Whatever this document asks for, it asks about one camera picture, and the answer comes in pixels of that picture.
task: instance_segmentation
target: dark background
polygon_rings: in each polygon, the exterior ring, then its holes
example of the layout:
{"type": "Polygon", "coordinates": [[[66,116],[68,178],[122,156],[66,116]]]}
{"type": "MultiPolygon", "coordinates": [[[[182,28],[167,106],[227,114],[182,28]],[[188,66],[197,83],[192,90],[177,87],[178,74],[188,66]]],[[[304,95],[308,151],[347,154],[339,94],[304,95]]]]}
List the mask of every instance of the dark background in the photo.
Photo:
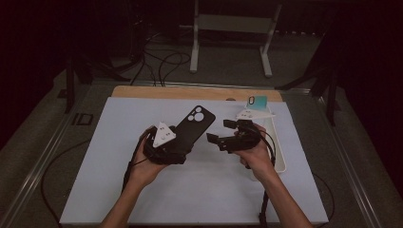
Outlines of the dark background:
{"type": "MultiPolygon", "coordinates": [[[[149,23],[173,38],[178,38],[178,25],[193,24],[192,1],[133,2],[140,4],[139,9],[144,9],[144,17],[149,23]]],[[[201,1],[201,10],[262,16],[272,9],[268,5],[256,10],[253,8],[255,2],[250,5],[239,1],[228,6],[226,2],[218,5],[215,1],[201,1]]],[[[107,44],[107,33],[93,39],[100,32],[96,25],[103,24],[104,30],[112,32],[114,25],[122,20],[119,4],[123,1],[95,3],[101,9],[101,17],[92,10],[93,2],[2,1],[0,94],[4,104],[0,148],[52,88],[53,78],[65,69],[71,43],[107,63],[107,51],[100,48],[107,44]],[[110,15],[116,15],[115,19],[109,18],[110,15]]],[[[304,32],[323,36],[327,31],[312,60],[317,67],[327,64],[326,59],[334,59],[327,57],[342,48],[341,61],[335,64],[338,85],[346,90],[379,157],[403,196],[403,153],[399,143],[403,129],[400,101],[402,15],[402,3],[394,0],[355,4],[285,2],[277,29],[280,35],[304,32]]]]}

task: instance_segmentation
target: right hand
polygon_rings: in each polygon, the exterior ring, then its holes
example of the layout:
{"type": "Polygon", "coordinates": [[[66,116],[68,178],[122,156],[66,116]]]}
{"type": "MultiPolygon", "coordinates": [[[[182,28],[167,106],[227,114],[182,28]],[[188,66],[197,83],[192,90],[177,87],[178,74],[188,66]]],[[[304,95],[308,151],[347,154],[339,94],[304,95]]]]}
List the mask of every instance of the right hand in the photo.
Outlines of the right hand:
{"type": "MultiPolygon", "coordinates": [[[[261,132],[261,135],[265,137],[266,129],[256,123],[255,126],[261,132]]],[[[270,161],[267,145],[262,140],[252,149],[234,151],[233,153],[240,156],[240,162],[245,166],[248,165],[259,181],[267,179],[268,175],[276,174],[270,161]]]]}

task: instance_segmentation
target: white table surface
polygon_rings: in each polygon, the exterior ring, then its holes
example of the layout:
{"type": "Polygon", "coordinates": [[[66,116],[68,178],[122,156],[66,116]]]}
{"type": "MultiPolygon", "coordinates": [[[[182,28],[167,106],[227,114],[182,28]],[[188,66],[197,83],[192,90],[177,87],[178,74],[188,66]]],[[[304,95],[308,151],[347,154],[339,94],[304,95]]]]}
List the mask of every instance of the white table surface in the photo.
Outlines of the white table surface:
{"type": "MultiPolygon", "coordinates": [[[[202,105],[216,120],[206,130],[232,136],[222,120],[235,120],[244,102],[109,98],[86,152],[60,222],[100,223],[120,196],[127,163],[140,135],[159,122],[178,124],[196,105],[202,105]]],[[[286,103],[268,103],[276,114],[274,123],[287,164],[279,174],[308,220],[327,222],[297,131],[286,103]]],[[[170,165],[141,193],[129,218],[133,224],[258,224],[263,187],[250,177],[239,157],[207,142],[196,141],[182,165],[170,165]]],[[[278,217],[269,202],[269,222],[278,217]]]]}

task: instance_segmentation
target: white stand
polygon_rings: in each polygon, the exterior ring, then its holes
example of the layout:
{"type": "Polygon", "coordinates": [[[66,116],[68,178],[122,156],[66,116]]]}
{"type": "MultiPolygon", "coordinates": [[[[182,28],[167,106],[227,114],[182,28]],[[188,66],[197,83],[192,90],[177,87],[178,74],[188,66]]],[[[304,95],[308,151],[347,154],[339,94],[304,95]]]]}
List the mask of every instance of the white stand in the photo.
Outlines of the white stand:
{"type": "Polygon", "coordinates": [[[199,29],[209,30],[224,30],[224,31],[242,31],[267,34],[267,40],[263,47],[260,47],[261,62],[263,64],[264,76],[270,78],[273,76],[270,67],[267,51],[272,42],[275,32],[281,5],[277,5],[275,14],[272,18],[257,18],[257,17],[238,17],[238,16],[223,16],[199,14],[199,0],[195,0],[195,18],[193,26],[193,48],[190,60],[190,72],[198,71],[199,60],[199,29]]]}

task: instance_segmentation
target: hand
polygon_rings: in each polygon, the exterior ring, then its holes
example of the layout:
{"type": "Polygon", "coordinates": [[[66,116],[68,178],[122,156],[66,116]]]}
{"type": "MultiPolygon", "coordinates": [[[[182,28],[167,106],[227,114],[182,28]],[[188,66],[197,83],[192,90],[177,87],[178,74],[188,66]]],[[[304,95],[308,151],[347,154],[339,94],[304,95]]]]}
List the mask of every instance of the hand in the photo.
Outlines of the hand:
{"type": "Polygon", "coordinates": [[[136,157],[132,162],[133,165],[130,170],[130,178],[127,184],[131,182],[137,182],[142,187],[146,187],[149,183],[154,181],[158,174],[168,165],[166,164],[156,164],[147,159],[144,154],[144,144],[146,137],[142,140],[139,149],[136,153],[136,157]]]}
{"type": "MultiPolygon", "coordinates": [[[[265,137],[264,132],[266,132],[266,129],[256,123],[254,125],[261,132],[261,135],[265,137]]],[[[248,165],[259,181],[266,179],[267,175],[276,174],[270,161],[267,145],[262,140],[252,149],[234,151],[233,153],[240,156],[240,162],[245,166],[248,165]]]]}

